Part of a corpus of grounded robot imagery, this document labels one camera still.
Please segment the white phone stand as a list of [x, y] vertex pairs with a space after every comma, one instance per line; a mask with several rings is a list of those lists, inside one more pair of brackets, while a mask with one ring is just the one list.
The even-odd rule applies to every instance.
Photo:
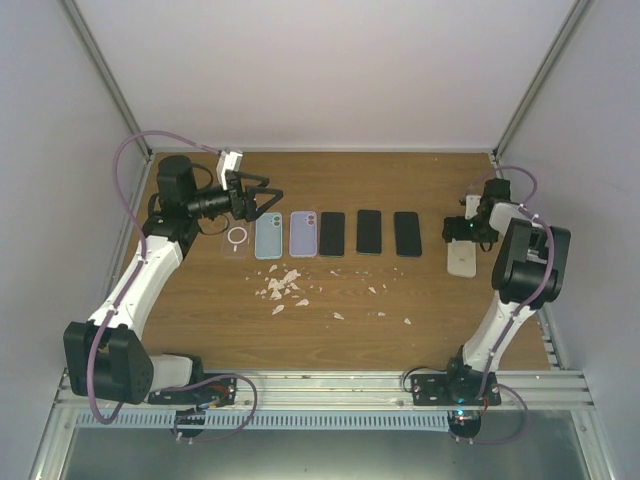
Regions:
[[460, 278], [476, 276], [476, 245], [473, 242], [452, 240], [447, 244], [447, 273]]

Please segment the light blue phone case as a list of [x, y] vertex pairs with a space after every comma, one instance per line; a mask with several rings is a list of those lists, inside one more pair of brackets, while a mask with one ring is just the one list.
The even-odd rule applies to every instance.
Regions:
[[255, 222], [255, 258], [258, 260], [276, 260], [282, 256], [282, 214], [264, 213]]

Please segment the blue magsafe phone case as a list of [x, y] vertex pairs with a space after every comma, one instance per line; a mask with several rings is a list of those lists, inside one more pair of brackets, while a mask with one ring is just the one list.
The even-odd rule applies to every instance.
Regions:
[[413, 211], [395, 212], [394, 235], [396, 255], [418, 258], [422, 256], [422, 241], [419, 216]]

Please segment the lavender phone case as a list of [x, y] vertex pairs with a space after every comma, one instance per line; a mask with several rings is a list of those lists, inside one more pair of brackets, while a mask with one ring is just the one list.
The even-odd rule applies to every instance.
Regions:
[[294, 258], [313, 258], [318, 253], [318, 219], [313, 211], [294, 211], [290, 215], [289, 254]]

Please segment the clear magsafe phone case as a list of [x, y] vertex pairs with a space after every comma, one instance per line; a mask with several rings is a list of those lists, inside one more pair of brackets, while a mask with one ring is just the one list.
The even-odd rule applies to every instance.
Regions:
[[241, 260], [249, 257], [253, 241], [253, 224], [246, 220], [229, 221], [221, 244], [221, 254], [225, 259]]

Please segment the dark green smartphone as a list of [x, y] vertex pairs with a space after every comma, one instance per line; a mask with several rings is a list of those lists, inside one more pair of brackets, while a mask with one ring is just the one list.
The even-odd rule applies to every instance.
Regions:
[[322, 212], [320, 216], [319, 255], [342, 257], [345, 252], [345, 214]]

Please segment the phone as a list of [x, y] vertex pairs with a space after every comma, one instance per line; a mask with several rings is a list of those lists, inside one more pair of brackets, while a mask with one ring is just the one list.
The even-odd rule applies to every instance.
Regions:
[[363, 255], [382, 253], [382, 214], [379, 210], [357, 212], [356, 251]]

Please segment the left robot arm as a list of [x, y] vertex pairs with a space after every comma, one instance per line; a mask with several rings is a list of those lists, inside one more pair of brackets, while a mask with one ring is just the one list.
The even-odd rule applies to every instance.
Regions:
[[223, 153], [219, 181], [206, 187], [197, 186], [190, 158], [172, 155], [159, 162], [157, 192], [129, 266], [89, 319], [70, 323], [63, 334], [74, 394], [127, 404], [160, 391], [172, 391], [185, 404], [203, 398], [206, 380], [198, 357], [150, 356], [141, 338], [163, 287], [200, 234], [200, 220], [230, 215], [253, 222], [283, 198], [268, 178], [237, 170], [236, 158]]

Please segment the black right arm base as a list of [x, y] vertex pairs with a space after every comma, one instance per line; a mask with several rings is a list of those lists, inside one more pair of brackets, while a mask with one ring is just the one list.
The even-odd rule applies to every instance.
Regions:
[[421, 373], [412, 374], [409, 379], [415, 406], [483, 406], [485, 401], [490, 406], [499, 406], [502, 403], [500, 393], [492, 391], [492, 387], [497, 384], [494, 373], [488, 375], [482, 395], [479, 394], [481, 372], [471, 371], [453, 376], [445, 373]]

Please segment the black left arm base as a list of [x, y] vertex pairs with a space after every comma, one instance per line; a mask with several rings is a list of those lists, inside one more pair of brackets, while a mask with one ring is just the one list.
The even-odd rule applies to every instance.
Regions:
[[152, 392], [148, 395], [147, 402], [151, 405], [222, 407], [234, 404], [236, 387], [235, 377], [224, 377], [193, 389]]

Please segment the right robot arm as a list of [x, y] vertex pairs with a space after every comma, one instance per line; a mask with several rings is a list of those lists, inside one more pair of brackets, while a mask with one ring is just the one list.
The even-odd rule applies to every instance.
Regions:
[[447, 217], [442, 237], [447, 270], [475, 275], [476, 251], [498, 244], [491, 274], [493, 298], [476, 332], [446, 367], [443, 393], [456, 405], [489, 399], [504, 352], [526, 320], [555, 301], [563, 287], [572, 234], [551, 226], [511, 199], [511, 183], [492, 178], [461, 201], [463, 216]]

